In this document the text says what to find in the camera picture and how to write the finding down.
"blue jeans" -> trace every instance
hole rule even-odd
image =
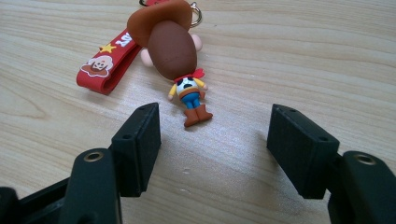
[[[200,106],[199,103],[199,93],[198,92],[192,92],[190,94],[187,94],[181,98],[181,102],[183,102],[188,109],[194,109],[198,106]]]

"brown cowboy hat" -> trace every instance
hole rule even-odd
[[[174,21],[187,31],[192,13],[190,4],[184,0],[169,0],[137,10],[128,20],[128,33],[134,42],[146,48],[154,26],[160,21]]]

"light wood surface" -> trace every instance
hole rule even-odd
[[[140,57],[108,96],[78,69],[116,37],[138,1],[0,2],[0,186],[20,198],[108,147],[141,105],[160,104],[162,147],[148,191],[122,199],[124,223],[330,223],[266,149],[272,104],[300,110],[396,173],[396,3],[198,1],[191,29],[214,118],[184,130],[184,105]]]

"toy figure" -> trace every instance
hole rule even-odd
[[[175,82],[169,91],[172,100],[177,93],[187,109],[185,127],[213,117],[206,112],[200,98],[207,90],[199,78],[203,69],[196,69],[196,51],[202,48],[198,35],[188,33],[192,20],[190,4],[184,0],[169,0],[137,10],[128,20],[128,33],[143,48],[141,57],[144,65],[154,65],[159,73]]]

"key ring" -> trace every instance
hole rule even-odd
[[[154,2],[154,4],[159,4],[159,3],[161,3],[161,0]],[[142,7],[151,6],[151,5],[147,5],[144,0],[139,0],[139,4]],[[201,23],[201,21],[202,21],[202,11],[201,11],[201,9],[198,8],[196,2],[191,3],[191,9],[192,9],[192,12],[195,13],[198,16],[198,19],[191,23],[191,28],[192,28],[192,27],[195,27],[195,26],[197,26],[197,25],[199,25]]]

